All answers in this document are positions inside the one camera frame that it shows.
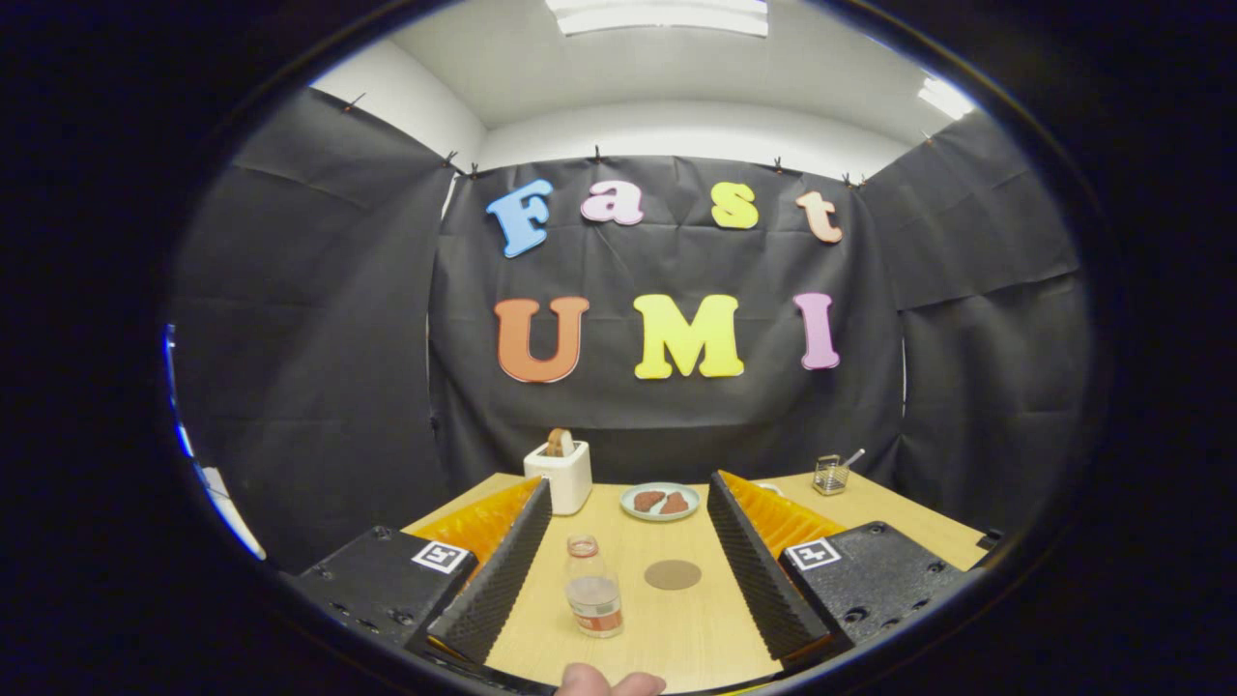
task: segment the ceiling light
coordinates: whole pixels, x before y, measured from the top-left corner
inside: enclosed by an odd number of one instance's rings
[[[761,0],[546,0],[563,36],[652,26],[687,26],[766,37]]]
[[[975,110],[975,105],[962,93],[954,89],[944,80],[925,78],[924,88],[919,90],[919,98],[944,111],[949,117],[961,119]]]

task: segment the black curtain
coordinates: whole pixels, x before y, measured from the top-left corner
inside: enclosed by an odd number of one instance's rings
[[[307,89],[202,202],[176,268],[181,415],[281,567],[448,498],[426,305],[453,169]]]
[[[486,205],[534,179],[549,180],[547,240],[507,258]],[[643,192],[636,225],[581,216],[593,183],[630,180]],[[710,209],[717,182],[751,185],[760,221],[720,227]],[[808,227],[794,200],[819,190],[836,205],[839,244]],[[741,162],[688,157],[605,157],[537,162],[461,177],[438,240],[429,305],[432,396],[442,457],[453,485],[521,472],[553,428],[593,449],[594,481],[699,483],[725,469],[741,476],[808,471],[825,454],[866,448],[858,470],[892,482],[902,408],[901,326],[867,206],[841,182]],[[830,325],[841,365],[800,366],[804,326],[793,297],[833,297]],[[696,371],[641,381],[640,294],[669,294],[690,320],[706,294],[738,300],[735,334],[745,373]],[[526,384],[497,362],[500,299],[541,303],[531,352],[557,344],[550,299],[583,295],[579,365],[565,380]]]
[[[872,211],[905,335],[899,493],[1012,530],[1087,451],[1097,370],[1069,219],[980,112],[873,176]]]

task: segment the blue letter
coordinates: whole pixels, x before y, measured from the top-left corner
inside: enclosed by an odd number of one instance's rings
[[[507,193],[485,208],[486,213],[492,213],[499,218],[502,234],[507,237],[507,247],[502,250],[505,256],[515,258],[542,241],[546,241],[546,230],[533,226],[533,223],[529,220],[544,224],[549,219],[549,208],[546,206],[546,200],[541,197],[549,195],[553,190],[554,187],[548,180],[538,178],[529,184]],[[524,198],[529,198],[528,205],[523,204]]]

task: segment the white wall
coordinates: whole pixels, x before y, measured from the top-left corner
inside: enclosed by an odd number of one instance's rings
[[[912,145],[861,127],[752,104],[641,101],[571,109],[492,130],[403,48],[380,41],[318,78],[315,88],[359,108],[468,169],[602,155],[684,155],[782,166],[858,180]]]
[[[356,103],[359,109],[416,137],[466,169],[479,161],[486,129],[481,120],[447,85],[403,48],[380,41],[318,78],[313,87]]]
[[[558,111],[490,131],[482,169],[593,155],[687,155],[782,166],[854,180],[913,145],[839,121],[751,104],[644,101]]]

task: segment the meat slice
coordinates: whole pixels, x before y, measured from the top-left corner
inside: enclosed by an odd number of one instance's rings
[[[661,503],[662,498],[666,498],[666,493],[662,493],[661,491],[646,491],[636,494],[636,502],[633,504],[636,506],[636,511],[647,513],[653,509],[653,506]]]
[[[682,493],[670,493],[670,497],[666,499],[666,504],[662,506],[661,514],[673,516],[674,513],[682,513],[688,509],[688,502],[683,498]]]

